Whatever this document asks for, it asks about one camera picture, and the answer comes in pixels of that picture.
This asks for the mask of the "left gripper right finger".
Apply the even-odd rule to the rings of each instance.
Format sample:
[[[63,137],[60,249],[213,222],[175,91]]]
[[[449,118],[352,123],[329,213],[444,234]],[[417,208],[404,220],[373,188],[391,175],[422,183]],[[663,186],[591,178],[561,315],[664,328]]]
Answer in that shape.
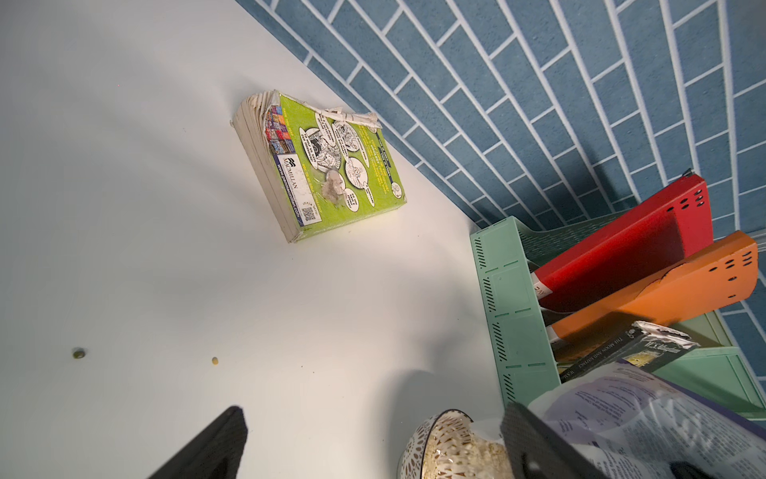
[[[507,405],[501,434],[515,478],[606,478],[525,405]]]

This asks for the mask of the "patterned red white bowl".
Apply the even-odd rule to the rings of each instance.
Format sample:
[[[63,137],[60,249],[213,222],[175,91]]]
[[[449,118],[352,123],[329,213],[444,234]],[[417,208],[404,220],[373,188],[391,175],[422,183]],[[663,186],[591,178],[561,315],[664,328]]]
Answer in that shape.
[[[423,422],[397,466],[399,478],[512,478],[500,421],[448,409]]]

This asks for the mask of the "oats bag clear purple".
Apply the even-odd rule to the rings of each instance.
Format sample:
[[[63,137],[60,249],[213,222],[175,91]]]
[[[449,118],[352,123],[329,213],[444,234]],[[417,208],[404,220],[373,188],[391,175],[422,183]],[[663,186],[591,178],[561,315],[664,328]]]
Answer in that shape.
[[[627,362],[526,406],[606,478],[762,478],[765,431]]]

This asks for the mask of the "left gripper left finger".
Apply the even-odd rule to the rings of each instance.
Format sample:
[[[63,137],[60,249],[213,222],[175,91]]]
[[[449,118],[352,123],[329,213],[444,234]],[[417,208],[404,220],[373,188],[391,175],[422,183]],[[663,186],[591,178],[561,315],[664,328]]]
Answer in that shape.
[[[248,434],[243,410],[238,406],[231,406],[150,478],[235,479],[241,466]]]

